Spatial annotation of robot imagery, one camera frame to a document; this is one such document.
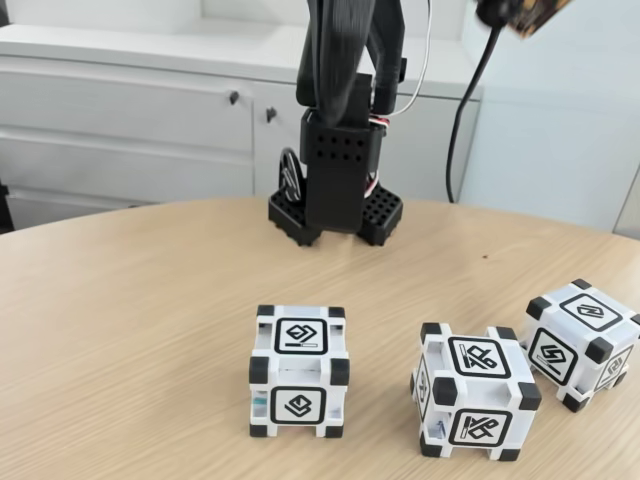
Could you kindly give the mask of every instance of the wooden table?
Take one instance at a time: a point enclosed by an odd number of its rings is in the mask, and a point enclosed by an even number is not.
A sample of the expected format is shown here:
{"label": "wooden table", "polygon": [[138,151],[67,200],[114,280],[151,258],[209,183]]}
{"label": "wooden table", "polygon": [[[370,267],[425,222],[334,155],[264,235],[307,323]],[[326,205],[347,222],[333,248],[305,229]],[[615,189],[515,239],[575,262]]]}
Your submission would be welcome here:
{"label": "wooden table", "polygon": [[[0,478],[637,479],[640,359],[572,414],[543,405],[521,458],[419,454],[409,395],[422,322],[522,333],[528,301],[582,277],[640,310],[640,243],[412,203],[387,247],[298,248],[258,200],[116,212],[0,237]],[[249,437],[260,303],[342,305],[345,437]]]}

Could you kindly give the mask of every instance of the circuit board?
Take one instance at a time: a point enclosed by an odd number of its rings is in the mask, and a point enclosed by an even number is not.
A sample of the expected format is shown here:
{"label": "circuit board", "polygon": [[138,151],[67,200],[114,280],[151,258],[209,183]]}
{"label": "circuit board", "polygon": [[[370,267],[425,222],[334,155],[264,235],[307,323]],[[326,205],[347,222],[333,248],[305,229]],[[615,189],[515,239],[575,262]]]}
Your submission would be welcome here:
{"label": "circuit board", "polygon": [[524,0],[521,12],[509,25],[523,37],[530,37],[571,0]]}

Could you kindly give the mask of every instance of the wire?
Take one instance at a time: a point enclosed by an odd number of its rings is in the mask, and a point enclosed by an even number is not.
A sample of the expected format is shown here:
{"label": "wire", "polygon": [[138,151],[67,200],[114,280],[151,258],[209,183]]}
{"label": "wire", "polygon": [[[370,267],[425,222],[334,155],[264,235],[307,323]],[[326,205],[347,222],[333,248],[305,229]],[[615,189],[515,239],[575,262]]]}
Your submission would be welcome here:
{"label": "wire", "polygon": [[371,117],[369,118],[370,123],[375,123],[376,125],[382,125],[384,128],[389,128],[391,122],[386,118],[380,117]]}
{"label": "wire", "polygon": [[476,72],[473,74],[473,78],[471,79],[471,83],[469,84],[469,88],[467,88],[464,97],[460,101],[460,106],[458,107],[458,111],[456,113],[456,119],[453,123],[453,132],[451,133],[451,143],[449,143],[449,155],[447,157],[447,196],[449,197],[449,203],[456,203],[455,198],[453,197],[453,188],[451,187],[451,169],[453,167],[453,155],[456,149],[456,140],[458,139],[458,130],[460,129],[460,121],[462,120],[462,113],[464,112],[464,107],[467,105],[467,102],[473,95],[474,90],[478,86],[478,82],[480,81],[480,77],[484,73],[484,69],[489,63],[489,59],[491,58],[491,54],[498,43],[498,38],[500,37],[500,32],[504,27],[493,27],[491,29],[491,34],[489,35],[489,40],[487,41],[487,46],[485,47],[484,53],[482,54],[482,58],[480,59],[480,63],[478,64],[478,68]]}
{"label": "wire", "polygon": [[373,191],[376,189],[378,184],[380,183],[380,172],[376,172],[373,177],[371,177],[371,183],[367,187],[367,190],[364,192],[364,198],[369,198]]}
{"label": "wire", "polygon": [[397,117],[398,115],[402,115],[406,113],[413,104],[416,103],[418,96],[420,95],[420,90],[422,90],[422,84],[424,83],[424,78],[427,76],[427,68],[429,67],[429,58],[431,56],[431,24],[433,21],[433,9],[431,8],[431,0],[427,0],[427,6],[429,7],[429,14],[427,20],[427,40],[425,43],[424,49],[424,63],[422,64],[422,71],[420,72],[420,79],[418,80],[418,86],[416,87],[416,91],[413,93],[411,100],[407,103],[404,108],[398,110],[396,112],[390,113],[387,115],[387,118]]}

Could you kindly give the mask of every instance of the wheel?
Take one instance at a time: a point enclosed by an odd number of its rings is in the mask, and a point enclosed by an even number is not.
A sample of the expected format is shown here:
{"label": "wheel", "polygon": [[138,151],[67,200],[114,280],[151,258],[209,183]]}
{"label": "wheel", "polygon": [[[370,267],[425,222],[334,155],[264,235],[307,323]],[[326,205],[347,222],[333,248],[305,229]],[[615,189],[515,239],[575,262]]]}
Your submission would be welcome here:
{"label": "wheel", "polygon": [[298,156],[290,148],[285,148],[280,156],[280,190],[284,190],[287,201],[299,204],[305,199],[306,186]]}

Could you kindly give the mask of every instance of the cube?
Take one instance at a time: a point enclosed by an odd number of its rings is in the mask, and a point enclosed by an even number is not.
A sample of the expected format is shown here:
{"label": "cube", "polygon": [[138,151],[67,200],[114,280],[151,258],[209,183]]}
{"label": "cube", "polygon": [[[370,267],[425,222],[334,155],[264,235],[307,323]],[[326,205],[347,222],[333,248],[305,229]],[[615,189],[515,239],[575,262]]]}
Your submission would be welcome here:
{"label": "cube", "polygon": [[454,336],[447,324],[425,323],[420,348],[410,387],[422,454],[479,448],[491,460],[517,460],[541,396],[514,331],[489,327],[484,337]]}
{"label": "cube", "polygon": [[640,316],[584,280],[532,300],[526,318],[527,359],[558,385],[558,400],[572,412],[626,376]]}
{"label": "cube", "polygon": [[345,324],[340,307],[258,307],[249,365],[252,437],[276,437],[280,425],[342,437],[350,375]]}

